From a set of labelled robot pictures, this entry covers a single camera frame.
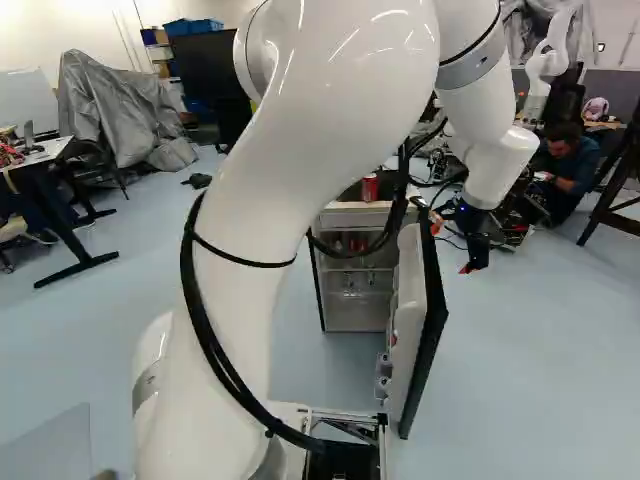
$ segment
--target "cardboard box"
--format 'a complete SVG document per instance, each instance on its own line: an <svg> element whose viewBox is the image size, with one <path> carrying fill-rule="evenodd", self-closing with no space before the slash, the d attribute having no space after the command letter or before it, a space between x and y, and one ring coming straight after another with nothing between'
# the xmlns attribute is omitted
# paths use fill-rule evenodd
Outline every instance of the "cardboard box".
<svg viewBox="0 0 640 480"><path fill-rule="evenodd" d="M156 36L156 43L169 44L169 36L167 32L162 29L154 30L153 33Z"/></svg>
<svg viewBox="0 0 640 480"><path fill-rule="evenodd" d="M153 64L153 69L158 74L160 78L169 78L171 77L171 72L169 72L169 64L167 62L157 62Z"/></svg>

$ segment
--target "red can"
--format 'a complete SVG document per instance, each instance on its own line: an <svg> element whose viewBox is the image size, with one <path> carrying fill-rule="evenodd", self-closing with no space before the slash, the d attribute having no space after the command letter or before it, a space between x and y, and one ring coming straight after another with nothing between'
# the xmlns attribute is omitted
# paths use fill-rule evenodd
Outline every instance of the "red can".
<svg viewBox="0 0 640 480"><path fill-rule="evenodd" d="M362 201L376 202L378 200L378 175L372 173L362 179Z"/></svg>

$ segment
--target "open fridge door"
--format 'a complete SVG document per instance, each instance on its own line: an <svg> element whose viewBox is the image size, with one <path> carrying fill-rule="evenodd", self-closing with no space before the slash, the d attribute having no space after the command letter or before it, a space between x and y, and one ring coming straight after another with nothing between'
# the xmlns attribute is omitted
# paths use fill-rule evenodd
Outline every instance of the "open fridge door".
<svg viewBox="0 0 640 480"><path fill-rule="evenodd" d="M376 396L398 436L408 439L440 336L449 316L428 209L398 236L400 261L387 329L378 358Z"/></svg>

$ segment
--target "whiteboard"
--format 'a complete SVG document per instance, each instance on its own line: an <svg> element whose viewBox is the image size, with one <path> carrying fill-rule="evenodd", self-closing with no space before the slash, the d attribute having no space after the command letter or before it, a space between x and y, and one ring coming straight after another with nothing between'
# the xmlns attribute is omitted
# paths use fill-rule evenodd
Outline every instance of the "whiteboard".
<svg viewBox="0 0 640 480"><path fill-rule="evenodd" d="M0 127L33 120L36 134L58 130L58 99L40 68L0 72Z"/></svg>

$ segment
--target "black cable bundle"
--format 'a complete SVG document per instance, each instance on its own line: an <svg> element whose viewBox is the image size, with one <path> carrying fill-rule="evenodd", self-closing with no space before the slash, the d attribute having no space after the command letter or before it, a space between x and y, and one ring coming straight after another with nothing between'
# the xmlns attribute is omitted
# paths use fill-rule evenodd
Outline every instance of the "black cable bundle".
<svg viewBox="0 0 640 480"><path fill-rule="evenodd" d="M324 454L329 448L340 448L344 442L310 437L274 417L251 393L220 345L204 307L193 265L193 243L196 241L193 228L203 197L204 194L200 195L194 203L185 225L185 234L180 249L180 277L193 328L213 373L234 400L265 426L267 436L277 435L297 447L317 454Z"/></svg>
<svg viewBox="0 0 640 480"><path fill-rule="evenodd" d="M448 120L445 117L433 132L430 132L416 140L411 141L407 138L400 147L398 151L398 180L396 182L394 198L393 202L391 203L387 222L385 223L382 233L366 249L356 253L347 253L341 250L336 250L330 245L324 243L319 238L314 237L311 229L309 229L307 230L307 238L309 239L311 244L322 254L341 260L366 257L367 255L371 255L372 253L375 253L382 249L389 242L389 240L391 240L394 235L400 231L400 228L402 227L402 222L404 220L405 213L407 212L407 207L409 206L409 201L407 200L407 188L409 186L409 183L418 187L433 186L422 184L421 182L413 179L411 177L411 174L409 173L409 165L411 158L413 158L416 152L431 140L433 140L436 135L438 135L444 129L447 121ZM443 181L443 185L445 186L448 186L451 183L455 182L451 181L451 179L445 179Z"/></svg>

